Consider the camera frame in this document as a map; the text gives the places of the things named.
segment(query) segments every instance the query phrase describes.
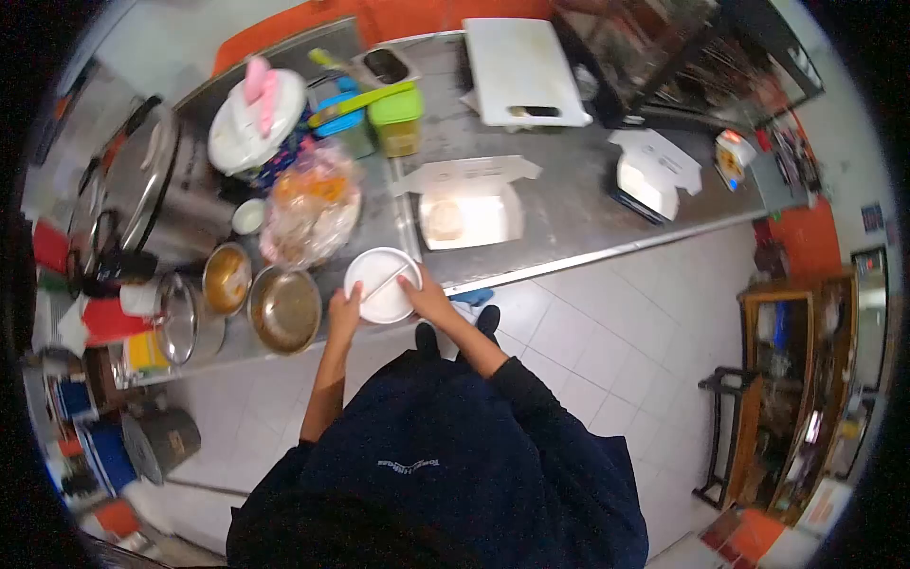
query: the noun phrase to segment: small white bowl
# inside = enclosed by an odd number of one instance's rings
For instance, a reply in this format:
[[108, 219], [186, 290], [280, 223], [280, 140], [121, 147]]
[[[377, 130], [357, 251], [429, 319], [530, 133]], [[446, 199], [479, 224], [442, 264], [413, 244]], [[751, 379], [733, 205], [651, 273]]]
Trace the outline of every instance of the small white bowl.
[[[350, 297], [354, 283], [363, 281], [361, 298], [367, 298], [375, 288], [386, 281], [401, 268], [408, 268], [401, 274], [418, 289], [423, 287], [420, 269], [407, 253], [392, 247], [377, 247], [360, 253], [350, 265], [344, 276], [344, 291]], [[391, 324], [407, 318], [414, 311], [408, 297], [398, 282], [390, 282], [371, 299], [360, 305], [360, 317], [376, 324]]]
[[238, 235], [249, 235], [258, 233], [262, 229], [262, 224], [266, 220], [266, 202], [263, 199], [253, 198], [240, 204], [234, 217], [231, 219], [231, 227]]

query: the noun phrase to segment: open takeout box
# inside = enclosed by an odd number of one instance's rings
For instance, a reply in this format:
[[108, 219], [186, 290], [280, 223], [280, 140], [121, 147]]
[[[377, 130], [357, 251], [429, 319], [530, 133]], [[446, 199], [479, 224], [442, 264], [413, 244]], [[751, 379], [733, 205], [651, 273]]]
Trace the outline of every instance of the open takeout box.
[[540, 173], [522, 156], [431, 162], [393, 191], [420, 195], [420, 231], [429, 249], [461, 249], [520, 239], [524, 209], [511, 182]]

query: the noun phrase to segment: black metal stand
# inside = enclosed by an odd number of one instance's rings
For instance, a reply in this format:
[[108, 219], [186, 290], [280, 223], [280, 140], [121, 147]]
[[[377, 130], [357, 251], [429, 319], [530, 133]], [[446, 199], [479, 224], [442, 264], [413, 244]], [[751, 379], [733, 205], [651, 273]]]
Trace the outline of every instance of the black metal stand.
[[[728, 375], [736, 375], [743, 378], [743, 385], [740, 387], [731, 387], [723, 384], [723, 379]], [[749, 385], [758, 373], [755, 371], [739, 370], [736, 368], [719, 367], [714, 369], [711, 377], [698, 382], [699, 389], [710, 390], [714, 392], [714, 434], [713, 444], [711, 447], [711, 464], [708, 466], [708, 480], [701, 488], [692, 490], [692, 494], [703, 502], [709, 504], [717, 510], [723, 509], [723, 501], [727, 497], [727, 486], [730, 484], [730, 474], [733, 470], [733, 457], [736, 454], [736, 439], [739, 431], [740, 408], [742, 407], [743, 395], [749, 389]], [[721, 443], [721, 395], [733, 396], [733, 427], [730, 434], [730, 450], [727, 453], [727, 464], [723, 469], [723, 477], [714, 473], [717, 466], [717, 447]], [[708, 496], [714, 486], [720, 485], [721, 495], [718, 500]]]

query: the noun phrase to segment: black sneaker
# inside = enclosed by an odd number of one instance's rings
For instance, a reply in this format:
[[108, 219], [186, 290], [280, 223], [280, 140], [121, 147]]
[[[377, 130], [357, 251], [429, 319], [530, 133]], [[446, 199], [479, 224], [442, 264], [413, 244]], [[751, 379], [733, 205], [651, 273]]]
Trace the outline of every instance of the black sneaker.
[[435, 360], [441, 358], [440, 345], [436, 341], [436, 331], [426, 322], [421, 322], [414, 330], [414, 343], [417, 345], [417, 352], [424, 360]]
[[474, 326], [477, 327], [477, 330], [480, 330], [484, 336], [493, 340], [497, 346], [500, 345], [496, 341], [496, 329], [500, 326], [500, 307], [488, 304], [480, 311], [480, 316], [477, 317], [477, 321], [474, 322]]

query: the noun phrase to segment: orange wall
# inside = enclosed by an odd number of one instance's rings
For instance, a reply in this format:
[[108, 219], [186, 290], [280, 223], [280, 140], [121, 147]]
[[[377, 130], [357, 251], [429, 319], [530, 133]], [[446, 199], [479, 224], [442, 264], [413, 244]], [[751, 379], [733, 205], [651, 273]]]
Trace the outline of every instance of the orange wall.
[[346, 15], [357, 17], [366, 46], [404, 36], [461, 29], [469, 17], [547, 18], [547, 0], [308, 0], [243, 30], [221, 45], [212, 75], [218, 75], [277, 41]]
[[812, 208], [781, 212], [780, 221], [768, 220], [773, 237], [784, 244], [790, 276], [827, 276], [841, 271], [841, 251], [831, 205], [819, 198]]

